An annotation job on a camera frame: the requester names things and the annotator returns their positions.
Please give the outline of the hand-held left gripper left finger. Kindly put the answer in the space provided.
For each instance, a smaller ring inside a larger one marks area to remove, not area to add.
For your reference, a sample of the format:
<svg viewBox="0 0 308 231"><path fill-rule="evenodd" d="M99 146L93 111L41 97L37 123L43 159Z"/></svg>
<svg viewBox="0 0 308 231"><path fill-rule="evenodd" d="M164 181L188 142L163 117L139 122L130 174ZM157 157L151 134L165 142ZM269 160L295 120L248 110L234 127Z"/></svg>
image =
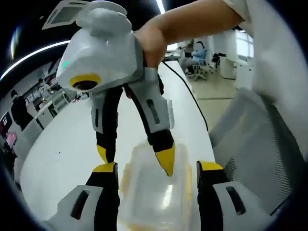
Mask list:
<svg viewBox="0 0 308 231"><path fill-rule="evenodd" d="M97 166L85 185L76 186L47 221L49 231L116 231L120 205L117 163Z"/></svg>

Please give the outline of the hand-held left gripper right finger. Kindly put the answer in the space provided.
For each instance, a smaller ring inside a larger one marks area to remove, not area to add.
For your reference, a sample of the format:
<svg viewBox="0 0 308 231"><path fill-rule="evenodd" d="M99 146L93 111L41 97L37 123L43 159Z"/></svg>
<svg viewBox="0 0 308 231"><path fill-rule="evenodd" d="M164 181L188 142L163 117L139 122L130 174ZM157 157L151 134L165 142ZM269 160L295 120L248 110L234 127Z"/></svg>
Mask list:
<svg viewBox="0 0 308 231"><path fill-rule="evenodd" d="M202 231L263 231L268 214L256 195L229 181L215 162L197 161L197 202Z"/></svg>

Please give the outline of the person's right hand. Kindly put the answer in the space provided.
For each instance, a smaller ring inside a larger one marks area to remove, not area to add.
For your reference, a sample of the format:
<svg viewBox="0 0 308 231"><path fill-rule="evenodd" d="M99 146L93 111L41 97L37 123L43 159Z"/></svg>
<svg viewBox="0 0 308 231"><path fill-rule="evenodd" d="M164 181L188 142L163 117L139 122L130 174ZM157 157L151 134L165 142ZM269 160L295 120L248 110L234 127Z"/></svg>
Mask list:
<svg viewBox="0 0 308 231"><path fill-rule="evenodd" d="M135 31L134 35L142 47L146 67L157 69L167 51L162 31L155 22L149 21Z"/></svg>

